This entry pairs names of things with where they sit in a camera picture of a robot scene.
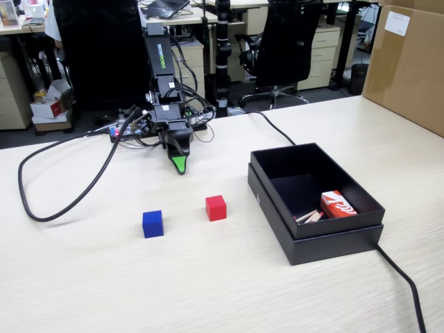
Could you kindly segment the black gripper motor block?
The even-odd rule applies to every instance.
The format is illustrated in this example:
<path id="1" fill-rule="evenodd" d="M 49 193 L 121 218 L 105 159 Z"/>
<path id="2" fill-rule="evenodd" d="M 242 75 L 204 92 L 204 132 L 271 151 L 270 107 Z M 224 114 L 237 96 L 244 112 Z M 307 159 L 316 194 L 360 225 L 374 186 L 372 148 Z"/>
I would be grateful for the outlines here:
<path id="1" fill-rule="evenodd" d="M 179 175 L 184 175 L 187 168 L 187 156 L 193 141 L 193 130 L 188 128 L 186 119 L 158 119 L 154 122 L 154 132 L 163 131 L 169 160 Z"/>

